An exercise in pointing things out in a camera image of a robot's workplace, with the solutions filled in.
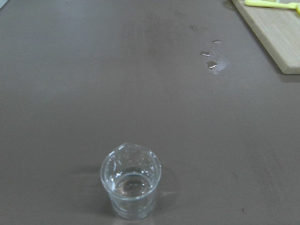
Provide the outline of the clear glass measuring cup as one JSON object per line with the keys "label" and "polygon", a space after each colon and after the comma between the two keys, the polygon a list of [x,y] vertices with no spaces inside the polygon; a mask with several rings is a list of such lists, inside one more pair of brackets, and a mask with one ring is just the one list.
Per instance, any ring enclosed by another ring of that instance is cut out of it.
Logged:
{"label": "clear glass measuring cup", "polygon": [[115,148],[100,169],[114,212],[127,220],[143,219],[154,210],[161,174],[156,154],[133,143]]}

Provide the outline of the yellow plastic knife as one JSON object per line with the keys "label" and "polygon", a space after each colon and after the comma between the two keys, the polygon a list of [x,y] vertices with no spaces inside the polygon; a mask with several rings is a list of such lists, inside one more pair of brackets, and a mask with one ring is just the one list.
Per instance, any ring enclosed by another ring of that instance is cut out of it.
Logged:
{"label": "yellow plastic knife", "polygon": [[251,7],[294,9],[298,14],[300,13],[300,4],[295,2],[279,3],[279,2],[264,1],[264,0],[245,0],[244,3],[246,6],[251,6]]}

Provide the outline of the bamboo cutting board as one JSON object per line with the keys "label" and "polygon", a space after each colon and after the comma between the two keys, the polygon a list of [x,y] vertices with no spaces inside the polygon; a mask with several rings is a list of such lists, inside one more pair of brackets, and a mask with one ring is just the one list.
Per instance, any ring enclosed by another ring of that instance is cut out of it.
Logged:
{"label": "bamboo cutting board", "polygon": [[[298,0],[269,0],[300,3]],[[300,14],[294,9],[246,6],[244,0],[233,4],[256,37],[285,75],[300,74]]]}

